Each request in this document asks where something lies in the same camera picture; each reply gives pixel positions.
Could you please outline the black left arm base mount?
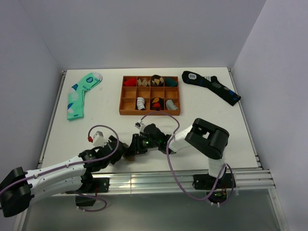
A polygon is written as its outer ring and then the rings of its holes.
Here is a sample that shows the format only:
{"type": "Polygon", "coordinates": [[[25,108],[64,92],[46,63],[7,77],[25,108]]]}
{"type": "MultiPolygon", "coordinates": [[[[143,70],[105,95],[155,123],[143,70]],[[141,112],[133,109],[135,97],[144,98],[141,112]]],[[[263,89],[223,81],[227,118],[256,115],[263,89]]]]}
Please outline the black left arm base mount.
{"type": "Polygon", "coordinates": [[[67,191],[66,194],[75,195],[77,209],[84,212],[99,212],[107,207],[107,201],[99,197],[99,193],[107,193],[109,191],[109,183],[109,178],[94,178],[89,186],[77,191],[67,191]],[[96,202],[102,202],[103,207],[91,209],[96,202]]]}

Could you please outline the tan brown ribbed sock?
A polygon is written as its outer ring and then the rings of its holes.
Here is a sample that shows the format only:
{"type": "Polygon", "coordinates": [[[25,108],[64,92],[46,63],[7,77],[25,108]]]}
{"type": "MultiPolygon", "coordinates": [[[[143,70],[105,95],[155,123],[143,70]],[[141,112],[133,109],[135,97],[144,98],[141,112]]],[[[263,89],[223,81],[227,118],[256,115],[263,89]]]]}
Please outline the tan brown ribbed sock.
{"type": "Polygon", "coordinates": [[[134,152],[125,152],[122,154],[123,158],[129,162],[135,161],[135,153],[134,152]]]}

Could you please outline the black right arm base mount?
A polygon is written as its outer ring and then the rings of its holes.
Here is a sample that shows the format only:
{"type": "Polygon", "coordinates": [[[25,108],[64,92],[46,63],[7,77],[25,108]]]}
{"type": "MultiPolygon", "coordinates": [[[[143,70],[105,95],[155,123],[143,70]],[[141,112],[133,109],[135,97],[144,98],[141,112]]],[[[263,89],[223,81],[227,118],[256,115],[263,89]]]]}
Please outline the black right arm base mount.
{"type": "Polygon", "coordinates": [[[195,174],[193,175],[192,186],[196,190],[206,190],[208,195],[212,187],[215,186],[214,192],[209,196],[208,201],[213,204],[220,205],[228,199],[227,190],[233,192],[236,188],[236,181],[234,175],[231,173],[224,173],[215,184],[216,178],[209,176],[208,174],[195,174]]]}

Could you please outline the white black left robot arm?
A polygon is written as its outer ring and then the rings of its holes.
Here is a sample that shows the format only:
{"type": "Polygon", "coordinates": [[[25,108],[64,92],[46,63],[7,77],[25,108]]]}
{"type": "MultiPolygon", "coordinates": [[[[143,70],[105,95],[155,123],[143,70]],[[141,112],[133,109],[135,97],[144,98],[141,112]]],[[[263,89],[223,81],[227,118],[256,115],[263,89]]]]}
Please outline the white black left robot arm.
{"type": "Polygon", "coordinates": [[[85,150],[62,163],[35,170],[17,167],[0,183],[0,208],[4,217],[13,217],[31,204],[59,193],[92,193],[92,176],[119,161],[128,145],[110,136],[102,146],[85,150]]]}

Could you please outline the orange compartment tray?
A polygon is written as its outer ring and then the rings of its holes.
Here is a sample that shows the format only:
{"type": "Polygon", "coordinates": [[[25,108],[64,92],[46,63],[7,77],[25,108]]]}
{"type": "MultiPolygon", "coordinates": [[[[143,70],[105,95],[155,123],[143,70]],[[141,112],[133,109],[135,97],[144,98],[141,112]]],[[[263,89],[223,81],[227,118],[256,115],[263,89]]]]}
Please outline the orange compartment tray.
{"type": "Polygon", "coordinates": [[[122,78],[122,87],[119,103],[119,113],[121,115],[145,115],[149,112],[154,112],[155,115],[158,115],[159,111],[150,109],[150,101],[152,98],[160,97],[164,99],[164,110],[161,112],[166,112],[173,116],[179,116],[181,113],[180,107],[180,84],[179,78],[177,76],[162,76],[164,79],[170,77],[178,82],[177,87],[166,87],[165,84],[163,87],[125,87],[123,85],[124,81],[129,78],[147,78],[151,80],[151,76],[123,76],[122,78]],[[145,110],[141,111],[137,109],[136,101],[138,97],[143,97],[145,99],[145,110]],[[174,104],[179,108],[177,111],[167,110],[166,100],[171,99],[174,104]]]}

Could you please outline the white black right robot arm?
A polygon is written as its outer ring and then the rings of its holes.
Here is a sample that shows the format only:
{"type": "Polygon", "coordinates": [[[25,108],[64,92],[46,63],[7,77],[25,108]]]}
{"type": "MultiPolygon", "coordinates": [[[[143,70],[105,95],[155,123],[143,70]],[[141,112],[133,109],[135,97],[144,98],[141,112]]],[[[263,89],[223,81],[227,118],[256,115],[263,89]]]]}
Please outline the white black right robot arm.
{"type": "Polygon", "coordinates": [[[212,187],[220,187],[226,171],[224,150],[230,134],[227,130],[201,118],[194,120],[185,130],[176,134],[165,134],[155,124],[145,125],[142,120],[135,124],[139,130],[132,135],[131,144],[123,157],[133,161],[139,154],[145,154],[149,149],[156,148],[166,154],[193,147],[208,158],[208,182],[212,187]]]}

